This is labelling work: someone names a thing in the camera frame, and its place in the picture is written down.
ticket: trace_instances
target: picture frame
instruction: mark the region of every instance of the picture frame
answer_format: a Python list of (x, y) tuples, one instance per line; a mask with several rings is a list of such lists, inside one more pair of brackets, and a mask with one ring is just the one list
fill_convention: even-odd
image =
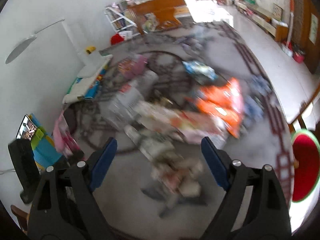
[(282, 21), (282, 13), (283, 13), (283, 9), (274, 3), (273, 9), (272, 9), (272, 15), (274, 19), (277, 21)]

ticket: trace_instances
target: red cushion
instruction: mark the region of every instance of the red cushion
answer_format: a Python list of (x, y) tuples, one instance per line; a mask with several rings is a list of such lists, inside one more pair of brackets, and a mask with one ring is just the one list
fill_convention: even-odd
[(320, 158), (317, 145), (306, 134), (300, 134), (293, 143), (293, 154), (299, 161), (294, 170), (292, 201), (301, 201), (313, 190), (318, 181)]

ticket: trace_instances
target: table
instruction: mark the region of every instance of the table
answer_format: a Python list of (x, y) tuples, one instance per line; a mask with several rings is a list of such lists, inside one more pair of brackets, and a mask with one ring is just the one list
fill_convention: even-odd
[[(188, 37), (198, 41), (199, 50), (184, 50), (179, 41)], [(117, 74), (117, 62), (127, 57), (131, 52), (143, 53), (149, 58), (149, 67), (158, 73), (160, 79), (155, 85), (163, 89), (175, 99), (177, 108), (185, 107), (181, 94), (190, 90), (193, 80), (184, 72), (182, 60), (198, 59), (212, 66), (225, 79), (236, 77), (241, 84), (245, 97), (252, 91), (248, 85), (252, 75), (268, 77), (262, 66), (248, 49), (243, 39), (225, 22), (187, 24), (163, 32), (135, 37), (112, 46), (102, 54), (113, 54), (111, 69), (106, 74), (103, 89), (96, 101), (83, 105), (83, 138), (92, 146), (101, 146), (108, 136), (114, 132), (101, 119), (97, 102), (107, 101), (114, 95), (124, 80)], [(277, 99), (272, 91), (261, 97), (264, 106), (264, 119), (255, 123), (247, 134), (240, 139), (229, 136), (224, 150), (231, 159), (241, 160), (247, 167), (261, 168), (270, 164), (276, 171), (287, 204), (290, 205), (293, 192), (293, 152), (288, 126)], [(130, 147), (126, 135), (117, 133), (120, 150)], [(203, 163), (200, 146), (175, 143), (177, 152), (183, 156), (198, 156)], [(165, 219), (158, 217), (163, 203), (158, 203), (140, 191), (148, 184), (151, 165), (139, 152), (128, 154), (129, 151), (115, 157), (106, 177), (94, 192), (96, 201), (105, 215), (108, 223), (126, 233), (139, 238), (161, 240), (178, 239), (179, 237), (199, 238), (214, 214), (224, 196), (206, 165), (199, 183), (205, 191), (208, 206), (179, 206)], [(248, 207), (250, 192), (240, 210), (234, 228), (241, 227)]]

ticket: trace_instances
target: yellow object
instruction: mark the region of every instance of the yellow object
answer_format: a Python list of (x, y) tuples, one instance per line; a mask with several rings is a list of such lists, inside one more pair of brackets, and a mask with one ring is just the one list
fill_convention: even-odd
[(94, 52), (96, 50), (96, 47), (95, 46), (89, 46), (89, 47), (86, 47), (85, 48), (85, 51), (88, 53), (88, 54), (91, 54), (92, 52)]

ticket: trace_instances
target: lamp arm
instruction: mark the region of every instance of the lamp arm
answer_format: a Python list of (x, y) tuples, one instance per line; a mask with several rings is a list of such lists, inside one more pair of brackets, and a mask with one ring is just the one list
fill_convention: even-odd
[(49, 28), (50, 26), (58, 23), (58, 22), (63, 22), (64, 20), (65, 20), (65, 19), (58, 20), (57, 22), (54, 22), (54, 23), (48, 25), (47, 27), (44, 27), (43, 29), (41, 29), (41, 30), (39, 30), (39, 31), (36, 31), (36, 32), (35, 32), (35, 35), (38, 34), (39, 32), (42, 32), (42, 31), (45, 30), (46, 28)]

